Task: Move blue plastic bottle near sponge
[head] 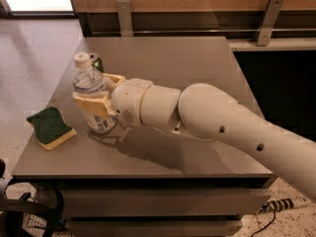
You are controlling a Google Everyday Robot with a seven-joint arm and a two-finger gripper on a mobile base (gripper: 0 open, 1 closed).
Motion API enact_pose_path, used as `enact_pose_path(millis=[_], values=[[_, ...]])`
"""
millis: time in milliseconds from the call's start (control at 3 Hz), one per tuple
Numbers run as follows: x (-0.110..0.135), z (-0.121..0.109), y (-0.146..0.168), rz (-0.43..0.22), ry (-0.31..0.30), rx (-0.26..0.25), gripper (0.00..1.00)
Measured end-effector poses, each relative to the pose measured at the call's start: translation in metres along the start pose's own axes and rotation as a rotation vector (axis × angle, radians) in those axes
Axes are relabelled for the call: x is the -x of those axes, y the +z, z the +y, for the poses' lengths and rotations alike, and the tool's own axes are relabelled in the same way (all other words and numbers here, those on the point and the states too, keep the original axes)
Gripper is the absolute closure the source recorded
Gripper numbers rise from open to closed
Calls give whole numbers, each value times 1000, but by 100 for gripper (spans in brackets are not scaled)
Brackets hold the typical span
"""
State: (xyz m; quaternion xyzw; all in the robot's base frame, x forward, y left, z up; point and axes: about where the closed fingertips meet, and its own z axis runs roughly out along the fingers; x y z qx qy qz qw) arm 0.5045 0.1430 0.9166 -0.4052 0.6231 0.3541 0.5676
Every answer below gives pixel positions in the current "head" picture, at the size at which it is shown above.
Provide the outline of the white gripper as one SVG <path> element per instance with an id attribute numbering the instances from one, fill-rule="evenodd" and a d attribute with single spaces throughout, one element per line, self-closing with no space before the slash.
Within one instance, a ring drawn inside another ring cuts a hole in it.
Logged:
<path id="1" fill-rule="evenodd" d="M 138 78 L 126 81 L 124 76 L 104 73 L 108 92 L 84 94 L 74 92 L 72 98 L 79 109 L 96 117 L 118 115 L 124 125 L 151 126 L 164 132 L 173 131 L 180 122 L 178 100 L 181 91 L 154 85 Z"/>

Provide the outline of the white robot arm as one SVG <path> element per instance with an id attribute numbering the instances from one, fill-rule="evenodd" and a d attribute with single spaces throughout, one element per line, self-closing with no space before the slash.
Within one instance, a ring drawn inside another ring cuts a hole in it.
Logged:
<path id="1" fill-rule="evenodd" d="M 316 143 L 256 115 L 224 91 L 204 83 L 185 90 L 106 74 L 105 92 L 73 94 L 83 111 L 150 126 L 171 136 L 215 139 L 247 153 L 310 199 L 316 198 Z"/>

